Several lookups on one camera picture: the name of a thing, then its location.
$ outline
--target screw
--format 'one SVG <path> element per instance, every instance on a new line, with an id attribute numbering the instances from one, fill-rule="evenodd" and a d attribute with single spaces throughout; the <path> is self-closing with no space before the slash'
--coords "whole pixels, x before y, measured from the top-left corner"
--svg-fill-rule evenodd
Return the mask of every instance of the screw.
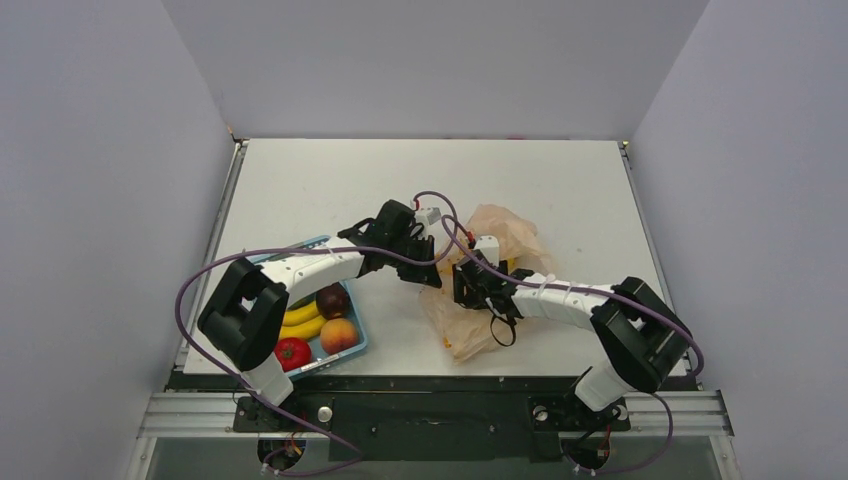
<path id="1" fill-rule="evenodd" d="M 330 407 L 321 407 L 318 409 L 318 421 L 327 423 L 333 418 L 333 410 Z"/>
<path id="2" fill-rule="evenodd" d="M 533 418 L 535 418 L 537 422 L 544 422 L 548 419 L 548 410 L 542 405 L 537 405 L 533 409 Z"/>

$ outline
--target yellow banana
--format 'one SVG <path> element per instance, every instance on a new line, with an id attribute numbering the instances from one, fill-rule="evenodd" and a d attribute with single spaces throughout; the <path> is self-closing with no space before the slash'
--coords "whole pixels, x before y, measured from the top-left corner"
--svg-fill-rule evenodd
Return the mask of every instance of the yellow banana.
<path id="1" fill-rule="evenodd" d="M 316 315 L 318 315 L 318 304 L 313 300 L 306 306 L 286 311 L 285 315 L 283 315 L 283 326 L 294 327 L 308 320 L 312 320 Z"/>
<path id="2" fill-rule="evenodd" d="M 325 323 L 327 323 L 327 319 L 318 315 L 312 320 L 303 322 L 300 325 L 294 325 L 292 327 L 284 326 L 280 329 L 280 340 L 288 337 L 309 340 L 321 333 L 321 327 L 323 327 Z"/>

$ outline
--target white wall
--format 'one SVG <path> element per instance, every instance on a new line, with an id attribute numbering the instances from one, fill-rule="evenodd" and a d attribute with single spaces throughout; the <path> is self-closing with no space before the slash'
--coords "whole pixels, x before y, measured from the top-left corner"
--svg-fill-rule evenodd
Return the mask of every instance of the white wall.
<path id="1" fill-rule="evenodd" d="M 163 0 L 236 135 L 630 138 L 707 0 Z"/>
<path id="2" fill-rule="evenodd" d="M 848 471 L 848 3 L 712 0 L 633 138 L 746 478 Z"/>
<path id="3" fill-rule="evenodd" d="M 0 465 L 124 474 L 232 153 L 158 0 L 0 7 Z"/>

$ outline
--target plastic bag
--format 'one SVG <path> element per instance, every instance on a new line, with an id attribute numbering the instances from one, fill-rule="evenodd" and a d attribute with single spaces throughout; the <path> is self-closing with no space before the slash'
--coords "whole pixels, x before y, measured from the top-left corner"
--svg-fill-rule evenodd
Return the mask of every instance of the plastic bag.
<path id="1" fill-rule="evenodd" d="M 500 260 L 508 260 L 509 271 L 515 268 L 529 268 L 548 274 L 555 270 L 553 258 L 542 246 L 536 225 L 510 210 L 497 205 L 479 205 L 465 227 L 474 235 L 493 235 L 500 246 Z M 501 341 L 509 342 L 512 333 L 507 325 L 494 322 L 488 310 L 467 310 L 453 301 L 452 266 L 461 260 L 463 254 L 455 249 L 447 258 L 439 262 L 439 274 L 442 288 L 425 288 L 418 301 L 427 316 L 436 325 L 436 329 L 456 363 L 461 363 L 480 352 L 501 347 L 492 337 L 492 333 Z M 516 341 L 528 322 L 516 325 Z"/>

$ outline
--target peach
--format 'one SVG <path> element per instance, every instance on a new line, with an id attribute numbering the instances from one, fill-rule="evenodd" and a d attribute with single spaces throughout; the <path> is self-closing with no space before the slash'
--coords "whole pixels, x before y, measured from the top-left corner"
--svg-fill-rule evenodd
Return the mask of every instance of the peach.
<path id="1" fill-rule="evenodd" d="M 358 342 L 356 326 L 346 318 L 328 320 L 321 327 L 321 348 L 330 355 L 347 350 Z"/>

